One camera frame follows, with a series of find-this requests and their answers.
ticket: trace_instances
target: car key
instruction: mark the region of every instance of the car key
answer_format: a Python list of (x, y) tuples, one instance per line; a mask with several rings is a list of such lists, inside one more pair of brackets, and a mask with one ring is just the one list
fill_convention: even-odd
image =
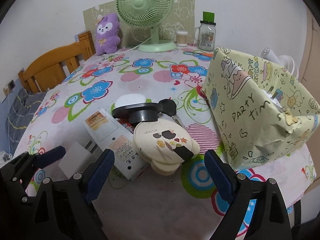
[(177, 105), (175, 101), (171, 99), (162, 99), (159, 101), (159, 104), (162, 105), (162, 113), (170, 116), (178, 125), (182, 128), (186, 128), (181, 119), (177, 116)]

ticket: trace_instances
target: wooden bed frame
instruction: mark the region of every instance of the wooden bed frame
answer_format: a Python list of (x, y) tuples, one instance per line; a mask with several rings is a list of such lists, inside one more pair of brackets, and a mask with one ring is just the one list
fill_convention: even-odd
[(62, 61), (66, 62), (72, 73), (79, 67), (77, 56), (83, 55), (84, 60), (87, 60), (96, 53), (90, 31), (77, 36), (78, 42), (50, 50), (31, 63), (25, 71), (18, 73), (21, 84), (27, 91), (38, 93), (56, 87), (66, 78)]

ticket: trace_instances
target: floral bedsheet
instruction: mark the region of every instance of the floral bedsheet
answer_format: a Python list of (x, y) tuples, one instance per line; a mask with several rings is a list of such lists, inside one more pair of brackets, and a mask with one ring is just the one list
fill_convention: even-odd
[[(47, 93), (14, 157), (24, 151), (43, 154), (58, 145), (68, 150), (75, 140), (86, 144), (90, 140), (83, 126), (87, 117), (98, 107), (111, 112), (121, 95), (140, 93), (147, 102), (173, 99), (177, 104), (177, 115), (199, 143), (201, 153), (213, 148), (224, 160), (223, 145), (200, 90), (211, 58), (210, 53), (191, 45), (162, 53), (123, 50), (113, 57), (91, 57)], [(94, 201), (108, 238), (209, 239), (228, 203), (220, 198), (204, 167), (202, 154), (167, 177), (147, 168), (128, 183), (112, 169), (108, 182)], [(275, 178), (288, 212), (315, 177), (306, 145), (291, 156), (241, 172), (260, 181)], [(46, 176), (65, 179), (63, 175), (57, 178), (57, 171), (38, 170), (28, 187), (29, 195), (37, 191)], [(239, 238), (247, 231), (254, 205), (255, 200), (252, 200)]]

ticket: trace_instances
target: plush toy face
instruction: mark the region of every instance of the plush toy face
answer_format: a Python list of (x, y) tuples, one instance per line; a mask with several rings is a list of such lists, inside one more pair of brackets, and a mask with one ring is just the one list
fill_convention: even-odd
[(102, 18), (97, 27), (97, 36), (111, 37), (117, 36), (120, 23), (115, 13), (110, 13)]
[(109, 32), (112, 29), (112, 23), (106, 23), (106, 25), (99, 24), (97, 28), (97, 33), (103, 34), (105, 32)]

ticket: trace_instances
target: cotton swab container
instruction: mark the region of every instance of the cotton swab container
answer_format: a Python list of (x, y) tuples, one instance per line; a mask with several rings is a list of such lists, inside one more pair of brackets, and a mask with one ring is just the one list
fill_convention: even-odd
[(186, 47), (188, 45), (188, 32), (187, 31), (177, 31), (177, 46)]

